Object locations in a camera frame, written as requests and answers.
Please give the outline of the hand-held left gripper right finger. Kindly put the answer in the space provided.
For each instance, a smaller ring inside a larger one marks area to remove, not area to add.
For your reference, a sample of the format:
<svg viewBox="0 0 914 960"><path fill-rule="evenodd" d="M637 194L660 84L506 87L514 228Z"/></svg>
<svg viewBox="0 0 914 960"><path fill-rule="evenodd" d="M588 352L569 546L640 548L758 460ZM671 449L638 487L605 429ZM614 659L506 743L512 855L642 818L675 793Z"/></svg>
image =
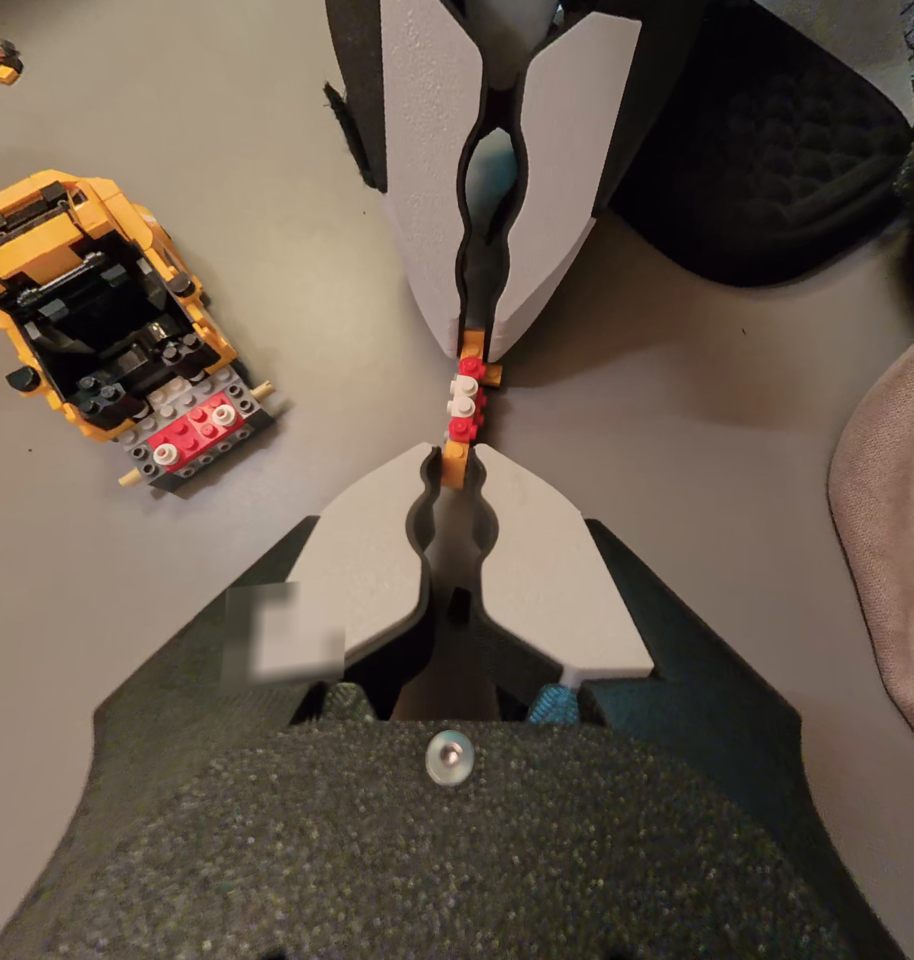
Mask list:
<svg viewBox="0 0 914 960"><path fill-rule="evenodd" d="M582 513L495 448L472 451L472 611L500 689L641 679L654 660Z"/></svg>

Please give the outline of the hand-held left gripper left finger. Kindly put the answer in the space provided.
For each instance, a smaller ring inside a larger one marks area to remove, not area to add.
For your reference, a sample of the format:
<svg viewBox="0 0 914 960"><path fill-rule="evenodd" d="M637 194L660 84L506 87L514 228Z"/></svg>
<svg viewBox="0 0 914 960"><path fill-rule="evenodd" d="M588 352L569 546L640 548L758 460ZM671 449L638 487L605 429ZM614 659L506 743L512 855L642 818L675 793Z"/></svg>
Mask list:
<svg viewBox="0 0 914 960"><path fill-rule="evenodd" d="M287 579L283 667L359 686L378 718L429 664L435 607L439 448L421 442L340 493L316 519Z"/></svg>

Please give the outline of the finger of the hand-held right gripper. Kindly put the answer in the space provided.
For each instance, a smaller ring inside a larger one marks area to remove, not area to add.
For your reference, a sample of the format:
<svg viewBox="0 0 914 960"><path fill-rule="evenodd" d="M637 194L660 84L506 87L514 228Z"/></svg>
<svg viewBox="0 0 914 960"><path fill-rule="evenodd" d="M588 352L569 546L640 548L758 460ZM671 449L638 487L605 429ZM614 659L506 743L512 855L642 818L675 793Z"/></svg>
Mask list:
<svg viewBox="0 0 914 960"><path fill-rule="evenodd" d="M595 200L643 29L589 13L532 57L519 109L524 190L507 235L507 279L488 360L534 323L595 224Z"/></svg>
<svg viewBox="0 0 914 960"><path fill-rule="evenodd" d="M466 174L483 117L483 56L451 2L380 4L386 210L415 304L460 350L469 241Z"/></svg>

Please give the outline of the red white lego assembly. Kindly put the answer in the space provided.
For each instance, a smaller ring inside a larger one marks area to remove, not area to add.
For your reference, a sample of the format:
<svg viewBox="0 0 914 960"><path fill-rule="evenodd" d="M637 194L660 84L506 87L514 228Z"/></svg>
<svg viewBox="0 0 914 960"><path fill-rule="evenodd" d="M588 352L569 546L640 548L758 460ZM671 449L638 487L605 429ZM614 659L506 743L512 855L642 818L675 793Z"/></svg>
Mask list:
<svg viewBox="0 0 914 960"><path fill-rule="evenodd" d="M483 430L489 391L501 385L502 366L485 359L485 341L484 330L464 331L458 366L450 383L440 483L452 490L465 485L471 447Z"/></svg>

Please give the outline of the yellow lego car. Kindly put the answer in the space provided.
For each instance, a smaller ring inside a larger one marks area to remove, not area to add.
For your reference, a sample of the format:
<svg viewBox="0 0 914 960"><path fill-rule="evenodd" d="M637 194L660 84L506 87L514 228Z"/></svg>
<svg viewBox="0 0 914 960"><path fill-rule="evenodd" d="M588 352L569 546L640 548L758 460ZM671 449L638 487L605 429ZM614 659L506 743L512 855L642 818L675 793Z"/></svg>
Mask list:
<svg viewBox="0 0 914 960"><path fill-rule="evenodd" d="M44 170L0 191L7 384L120 450L118 484L175 494L270 428L173 238L112 179Z"/></svg>

